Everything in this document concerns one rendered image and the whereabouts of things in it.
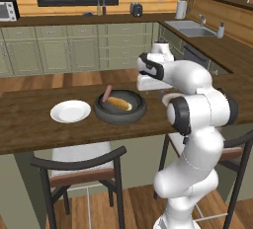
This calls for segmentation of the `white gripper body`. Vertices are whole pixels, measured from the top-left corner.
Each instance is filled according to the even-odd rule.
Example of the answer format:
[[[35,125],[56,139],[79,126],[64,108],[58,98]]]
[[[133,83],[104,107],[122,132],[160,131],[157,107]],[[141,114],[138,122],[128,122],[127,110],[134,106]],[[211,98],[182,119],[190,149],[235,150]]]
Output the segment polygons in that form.
[[[136,86],[139,91],[164,90],[171,88],[171,85],[165,82],[156,80],[148,75],[141,74],[137,76]]]

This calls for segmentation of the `golden hot dog bun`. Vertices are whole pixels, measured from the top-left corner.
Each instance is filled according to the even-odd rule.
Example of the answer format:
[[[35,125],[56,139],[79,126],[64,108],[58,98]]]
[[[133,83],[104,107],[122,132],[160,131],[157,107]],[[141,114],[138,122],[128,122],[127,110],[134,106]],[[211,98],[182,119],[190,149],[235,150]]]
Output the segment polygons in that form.
[[[128,103],[127,101],[120,99],[120,98],[116,98],[116,97],[109,97],[108,98],[108,102],[120,109],[120,110],[124,110],[124,111],[130,111],[132,109],[132,105],[130,103]]]

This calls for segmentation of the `dark grey bowl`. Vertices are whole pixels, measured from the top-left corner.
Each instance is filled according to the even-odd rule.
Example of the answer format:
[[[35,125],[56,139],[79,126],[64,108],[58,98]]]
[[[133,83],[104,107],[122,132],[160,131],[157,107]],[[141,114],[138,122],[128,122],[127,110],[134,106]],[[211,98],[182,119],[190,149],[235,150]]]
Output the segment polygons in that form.
[[[130,90],[113,90],[111,95],[123,99],[132,105],[130,111],[124,111],[103,102],[101,94],[93,105],[94,112],[100,120],[110,124],[131,124],[142,119],[147,110],[146,100],[138,93]]]

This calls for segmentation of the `brown sausage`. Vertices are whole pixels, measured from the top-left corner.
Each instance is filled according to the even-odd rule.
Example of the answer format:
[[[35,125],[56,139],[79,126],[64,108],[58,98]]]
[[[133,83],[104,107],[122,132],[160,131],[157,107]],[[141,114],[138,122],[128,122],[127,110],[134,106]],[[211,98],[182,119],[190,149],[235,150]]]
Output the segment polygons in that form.
[[[112,91],[112,85],[108,85],[103,96],[103,100],[102,100],[103,103],[107,102],[108,98],[110,97],[111,91]]]

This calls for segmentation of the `white round plate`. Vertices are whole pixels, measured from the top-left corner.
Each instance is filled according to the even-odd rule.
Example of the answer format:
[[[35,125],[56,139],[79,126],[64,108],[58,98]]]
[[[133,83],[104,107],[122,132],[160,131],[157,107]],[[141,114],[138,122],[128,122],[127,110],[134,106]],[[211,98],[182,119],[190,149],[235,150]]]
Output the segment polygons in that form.
[[[53,120],[61,123],[72,123],[86,118],[91,112],[89,104],[79,100],[69,100],[55,105],[50,116]]]

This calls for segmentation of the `green cupboard run under sink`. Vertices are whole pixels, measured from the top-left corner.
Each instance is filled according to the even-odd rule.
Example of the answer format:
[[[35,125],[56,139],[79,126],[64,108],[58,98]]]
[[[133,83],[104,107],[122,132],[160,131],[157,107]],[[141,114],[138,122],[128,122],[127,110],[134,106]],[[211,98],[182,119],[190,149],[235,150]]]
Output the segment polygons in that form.
[[[174,55],[176,60],[184,59],[184,45],[186,44],[181,38],[173,34],[171,31],[163,26],[159,26],[159,38],[167,40],[171,53]],[[220,65],[210,60],[210,68],[207,71],[214,75],[229,74],[229,71],[222,68]]]

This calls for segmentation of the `dark dishwasher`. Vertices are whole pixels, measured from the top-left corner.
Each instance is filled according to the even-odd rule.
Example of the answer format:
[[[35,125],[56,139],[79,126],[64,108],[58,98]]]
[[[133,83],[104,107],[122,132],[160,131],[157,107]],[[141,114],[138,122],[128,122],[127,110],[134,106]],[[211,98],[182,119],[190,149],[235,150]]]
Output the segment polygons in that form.
[[[184,45],[184,59],[196,62],[206,69],[210,68],[210,60],[187,43]]]

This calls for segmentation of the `grey sink basin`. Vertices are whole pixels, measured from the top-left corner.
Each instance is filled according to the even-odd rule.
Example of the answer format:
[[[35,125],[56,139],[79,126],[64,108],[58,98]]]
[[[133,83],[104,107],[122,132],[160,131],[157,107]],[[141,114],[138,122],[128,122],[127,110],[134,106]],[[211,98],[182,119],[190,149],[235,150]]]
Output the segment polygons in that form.
[[[188,38],[215,37],[216,32],[194,21],[166,21],[166,24]]]

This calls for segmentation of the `black toaster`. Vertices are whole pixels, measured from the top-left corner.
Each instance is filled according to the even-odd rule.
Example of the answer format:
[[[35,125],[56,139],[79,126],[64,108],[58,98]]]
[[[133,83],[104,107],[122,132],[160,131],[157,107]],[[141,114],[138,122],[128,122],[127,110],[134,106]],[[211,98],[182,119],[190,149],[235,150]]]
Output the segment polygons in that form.
[[[130,3],[130,13],[134,17],[141,17],[142,16],[142,5],[138,2],[131,2]]]

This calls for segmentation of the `white paper towel roll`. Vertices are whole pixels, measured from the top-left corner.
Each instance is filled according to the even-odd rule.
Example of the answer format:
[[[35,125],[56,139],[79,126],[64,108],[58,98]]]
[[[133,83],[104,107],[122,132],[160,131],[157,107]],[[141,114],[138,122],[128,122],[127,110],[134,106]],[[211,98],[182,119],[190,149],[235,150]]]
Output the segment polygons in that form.
[[[187,2],[179,0],[176,10],[176,19],[178,20],[184,19],[186,17],[186,10],[187,10]]]

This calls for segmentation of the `green base cupboard run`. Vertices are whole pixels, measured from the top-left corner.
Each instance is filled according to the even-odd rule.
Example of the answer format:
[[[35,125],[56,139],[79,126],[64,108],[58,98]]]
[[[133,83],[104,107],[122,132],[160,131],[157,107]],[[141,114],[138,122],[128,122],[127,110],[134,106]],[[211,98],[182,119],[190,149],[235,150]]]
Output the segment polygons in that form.
[[[0,29],[0,77],[129,69],[151,49],[156,23]]]

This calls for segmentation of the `white soap dispenser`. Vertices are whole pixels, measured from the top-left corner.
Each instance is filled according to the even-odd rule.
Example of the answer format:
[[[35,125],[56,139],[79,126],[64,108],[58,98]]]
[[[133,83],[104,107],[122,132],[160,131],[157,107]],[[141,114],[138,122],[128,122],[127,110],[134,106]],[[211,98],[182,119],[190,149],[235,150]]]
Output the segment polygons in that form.
[[[224,23],[220,22],[220,25],[219,25],[217,33],[216,33],[216,37],[223,38],[223,35],[224,35]]]

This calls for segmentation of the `hanging kitchen tools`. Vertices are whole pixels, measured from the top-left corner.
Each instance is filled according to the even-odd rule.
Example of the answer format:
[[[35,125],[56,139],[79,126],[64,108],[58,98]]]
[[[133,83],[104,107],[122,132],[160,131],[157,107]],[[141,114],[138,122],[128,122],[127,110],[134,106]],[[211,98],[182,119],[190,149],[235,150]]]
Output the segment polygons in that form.
[[[189,14],[194,6],[194,1],[195,0],[187,0],[187,10],[186,10],[186,14]]]

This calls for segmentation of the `black chair with white cushion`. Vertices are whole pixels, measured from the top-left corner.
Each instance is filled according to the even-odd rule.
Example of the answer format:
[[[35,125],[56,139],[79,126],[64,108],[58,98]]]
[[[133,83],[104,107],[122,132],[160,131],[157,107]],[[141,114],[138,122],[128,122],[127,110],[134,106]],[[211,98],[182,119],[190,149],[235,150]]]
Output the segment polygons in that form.
[[[164,168],[168,145],[171,144],[183,165],[179,173],[176,164]],[[234,207],[253,146],[253,130],[239,138],[224,141],[224,148],[218,164],[237,173],[229,207],[222,229],[229,229]],[[201,229],[193,220],[192,212],[197,203],[218,186],[218,175],[214,168],[206,174],[200,166],[194,165],[186,156],[189,146],[179,132],[165,135],[159,171],[155,175],[154,196],[167,198],[164,213],[155,222],[153,229]]]
[[[30,164],[40,172],[49,228],[57,229],[53,205],[61,197],[65,213],[70,213],[67,190],[71,186],[98,181],[108,189],[110,207],[116,194],[119,228],[125,229],[121,157],[126,152],[124,146],[113,150],[110,142],[98,142],[54,148],[51,160],[33,157]]]

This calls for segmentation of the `white microwave oven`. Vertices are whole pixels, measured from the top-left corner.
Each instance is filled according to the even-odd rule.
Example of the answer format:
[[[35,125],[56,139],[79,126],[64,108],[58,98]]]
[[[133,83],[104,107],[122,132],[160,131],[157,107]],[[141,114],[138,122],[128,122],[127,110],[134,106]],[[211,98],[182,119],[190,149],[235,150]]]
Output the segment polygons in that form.
[[[20,12],[16,0],[0,0],[0,22],[16,22]]]

